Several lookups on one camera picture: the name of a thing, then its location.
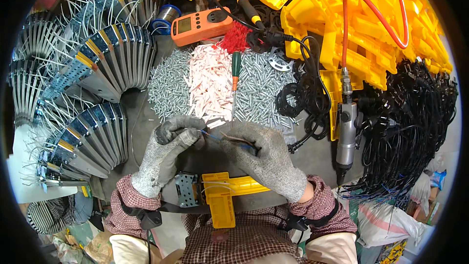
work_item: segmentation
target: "hand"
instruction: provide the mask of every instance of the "hand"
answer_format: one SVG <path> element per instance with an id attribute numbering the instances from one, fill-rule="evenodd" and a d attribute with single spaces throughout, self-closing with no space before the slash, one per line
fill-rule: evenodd
<path id="1" fill-rule="evenodd" d="M 176 174 L 176 158 L 202 137 L 202 119 L 178 115 L 155 128 L 149 138 L 140 170 L 132 186 L 145 197 L 155 198 Z"/>
<path id="2" fill-rule="evenodd" d="M 290 202 L 302 199 L 307 187 L 306 174 L 293 166 L 285 141 L 279 132 L 245 123 L 233 128 L 226 135 L 248 140 L 260 149 L 257 156 L 254 156 L 239 147 L 236 142 L 223 140 L 222 147 L 236 166 Z"/>

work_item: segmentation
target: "metal bracket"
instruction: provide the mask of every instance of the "metal bracket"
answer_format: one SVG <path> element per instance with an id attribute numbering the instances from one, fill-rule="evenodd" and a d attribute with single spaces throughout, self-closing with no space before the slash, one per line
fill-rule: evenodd
<path id="1" fill-rule="evenodd" d="M 202 198 L 199 197 L 201 187 L 197 174 L 179 172 L 174 177 L 174 181 L 176 183 L 180 208 L 202 205 Z"/>
<path id="2" fill-rule="evenodd" d="M 279 64 L 276 60 L 275 60 L 275 52 L 280 49 L 279 47 L 272 47 L 272 49 L 270 50 L 270 54 L 269 54 L 269 63 L 270 65 L 280 71 L 280 72 L 289 72 L 290 70 L 293 69 L 293 63 L 295 62 L 294 60 L 291 60 L 288 64 L 286 65 L 281 65 Z"/>

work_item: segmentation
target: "green screwdriver handle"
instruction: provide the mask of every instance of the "green screwdriver handle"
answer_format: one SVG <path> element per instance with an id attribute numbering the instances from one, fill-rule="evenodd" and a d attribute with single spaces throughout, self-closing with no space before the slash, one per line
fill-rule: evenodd
<path id="1" fill-rule="evenodd" d="M 241 71 L 241 53 L 239 51 L 233 52 L 231 60 L 231 74 L 233 75 L 233 91 L 237 90 L 239 73 Z"/>

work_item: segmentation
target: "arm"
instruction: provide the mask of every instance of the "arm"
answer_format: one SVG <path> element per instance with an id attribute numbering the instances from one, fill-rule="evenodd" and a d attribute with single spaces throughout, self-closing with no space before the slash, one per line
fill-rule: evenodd
<path id="1" fill-rule="evenodd" d="M 308 175 L 308 182 L 314 187 L 313 194 L 305 192 L 305 197 L 297 203 L 290 203 L 290 212 L 298 216 L 305 216 L 311 220 L 319 220 L 327 216 L 335 207 L 335 197 L 329 186 L 317 175 Z M 309 241 L 320 236 L 336 233 L 355 233 L 357 228 L 355 223 L 345 212 L 342 204 L 339 204 L 337 213 L 325 225 L 320 227 L 310 226 L 311 237 Z"/>
<path id="2" fill-rule="evenodd" d="M 119 180 L 111 196 L 111 214 L 106 228 L 114 234 L 146 239 L 137 217 L 127 215 L 121 200 L 131 208 L 156 210 L 161 206 L 160 190 L 176 173 L 177 156 L 201 137 L 197 129 L 205 128 L 201 119 L 175 116 L 153 130 L 138 172 Z"/>
<path id="3" fill-rule="evenodd" d="M 257 155 L 223 141 L 227 155 L 234 163 L 261 185 L 286 197 L 290 212 L 311 220 L 331 214 L 335 198 L 330 187 L 316 175 L 306 176 L 293 166 L 285 142 L 271 128 L 244 124 L 227 133 L 252 142 Z M 306 245 L 308 259 L 324 263 L 357 263 L 354 232 L 356 225 L 341 204 L 337 213 L 323 226 L 311 226 L 311 238 Z"/>
<path id="4" fill-rule="evenodd" d="M 132 175 L 121 178 L 111 196 L 111 214 L 106 218 L 105 226 L 113 234 L 127 234 L 146 239 L 146 231 L 140 227 L 137 217 L 127 215 L 120 206 L 120 200 L 128 207 L 156 210 L 160 208 L 160 197 L 147 198 L 132 186 Z"/>

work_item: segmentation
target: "perforated metal plate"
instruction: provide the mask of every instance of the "perforated metal plate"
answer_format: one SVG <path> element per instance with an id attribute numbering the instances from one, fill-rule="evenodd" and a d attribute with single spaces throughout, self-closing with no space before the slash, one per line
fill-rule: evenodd
<path id="1" fill-rule="evenodd" d="M 174 177 L 176 190 L 179 197 L 179 207 L 189 208 L 202 204 L 200 194 L 200 184 L 198 175 L 180 172 Z"/>

